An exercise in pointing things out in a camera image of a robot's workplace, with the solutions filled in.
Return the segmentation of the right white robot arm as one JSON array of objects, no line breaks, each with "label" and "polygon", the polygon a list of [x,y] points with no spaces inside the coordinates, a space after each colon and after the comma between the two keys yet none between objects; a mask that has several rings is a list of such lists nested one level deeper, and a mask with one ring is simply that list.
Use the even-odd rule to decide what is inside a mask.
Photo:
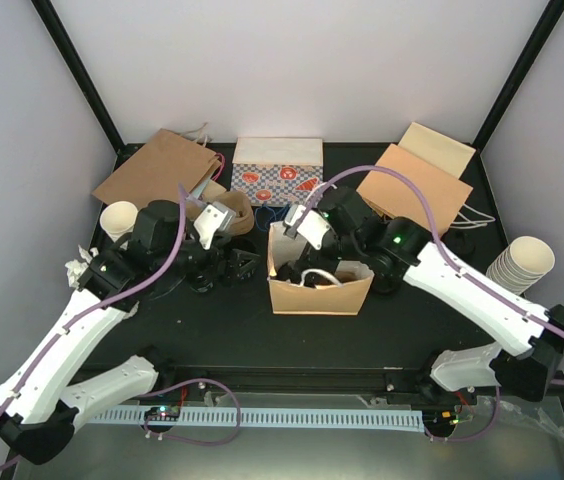
[{"label": "right white robot arm", "polygon": [[289,221],[318,259],[355,260],[391,292],[406,283],[438,298],[489,334],[471,349],[444,350],[416,379],[419,396],[438,403],[451,392],[501,386],[542,400],[564,356],[564,306],[530,302],[462,260],[441,253],[428,230],[397,217],[384,221],[356,190],[327,192],[316,209],[300,207]]}]

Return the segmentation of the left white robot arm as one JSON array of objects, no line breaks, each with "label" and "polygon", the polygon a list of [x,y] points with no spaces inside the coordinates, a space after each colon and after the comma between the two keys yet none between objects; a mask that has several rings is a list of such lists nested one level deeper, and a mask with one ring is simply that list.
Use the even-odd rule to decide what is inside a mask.
[{"label": "left white robot arm", "polygon": [[131,231],[90,260],[58,321],[26,362],[0,385],[0,438],[17,459],[41,465],[56,457],[91,418],[132,398],[164,399],[177,384],[172,363],[153,347],[81,383],[72,380],[100,341],[160,280],[159,295],[187,282],[196,292],[251,277],[260,257],[230,226],[241,212],[226,202],[198,206],[156,200]]}]

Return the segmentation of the orange kraft paper bag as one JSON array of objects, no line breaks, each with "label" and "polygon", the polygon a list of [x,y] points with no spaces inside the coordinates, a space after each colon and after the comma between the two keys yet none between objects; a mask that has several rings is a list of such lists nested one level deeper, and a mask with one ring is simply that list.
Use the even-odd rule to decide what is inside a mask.
[{"label": "orange kraft paper bag", "polygon": [[[381,218],[350,187],[329,188],[311,209],[321,214],[338,235],[360,232],[367,241],[382,225]],[[272,311],[276,315],[335,315],[359,313],[370,290],[374,273],[368,266],[369,256],[361,261],[342,261],[334,273],[308,268],[303,285],[275,279],[276,270],[288,261],[306,263],[309,244],[300,235],[285,234],[283,219],[271,224],[268,233],[267,268]]]}]

